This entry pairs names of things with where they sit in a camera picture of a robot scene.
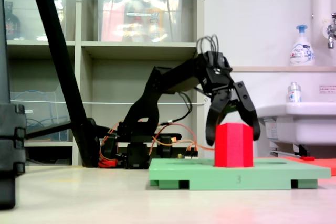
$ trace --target number 3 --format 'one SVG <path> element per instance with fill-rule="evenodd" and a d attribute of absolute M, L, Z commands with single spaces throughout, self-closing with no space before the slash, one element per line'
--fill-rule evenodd
<path fill-rule="evenodd" d="M 241 176 L 240 175 L 238 175 L 237 176 L 237 181 L 236 181 L 236 184 L 240 184 L 242 181 L 241 181 Z"/>

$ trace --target green board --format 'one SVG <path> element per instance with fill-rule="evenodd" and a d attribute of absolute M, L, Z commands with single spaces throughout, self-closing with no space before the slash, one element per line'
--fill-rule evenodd
<path fill-rule="evenodd" d="M 318 178 L 331 178 L 331 170 L 284 158 L 257 158 L 254 167 L 214 167 L 213 159 L 153 159 L 151 186 L 190 190 L 279 190 L 317 188 Z"/>

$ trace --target white floor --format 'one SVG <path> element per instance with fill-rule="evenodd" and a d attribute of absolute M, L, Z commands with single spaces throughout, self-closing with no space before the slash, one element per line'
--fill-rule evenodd
<path fill-rule="evenodd" d="M 147 170 L 27 170 L 1 224 L 336 223 L 336 177 L 309 190 L 189 191 L 150 188 Z"/>

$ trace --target clear plastic storage box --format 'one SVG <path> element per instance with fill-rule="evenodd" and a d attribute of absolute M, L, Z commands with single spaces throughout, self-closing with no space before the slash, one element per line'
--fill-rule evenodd
<path fill-rule="evenodd" d="M 98 0 L 98 41 L 181 42 L 182 0 Z"/>
<path fill-rule="evenodd" d="M 11 92 L 10 99 L 13 104 L 22 104 L 27 117 L 27 131 L 48 127 L 57 123 L 69 121 L 69 114 L 60 86 L 55 92 L 42 92 L 27 90 Z M 41 141 L 72 141 L 69 130 L 38 137 L 32 142 Z"/>
<path fill-rule="evenodd" d="M 75 39 L 76 0 L 54 0 L 66 40 Z M 47 41 L 35 0 L 4 0 L 9 40 Z"/>

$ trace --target faucet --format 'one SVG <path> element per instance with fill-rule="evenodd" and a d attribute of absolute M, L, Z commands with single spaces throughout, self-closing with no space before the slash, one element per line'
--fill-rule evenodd
<path fill-rule="evenodd" d="M 329 25 L 327 28 L 327 33 L 328 33 L 328 48 L 332 49 L 335 47 L 334 43 L 334 37 L 336 38 L 336 13 L 332 13 L 331 17 L 334 21 L 334 24 Z"/>

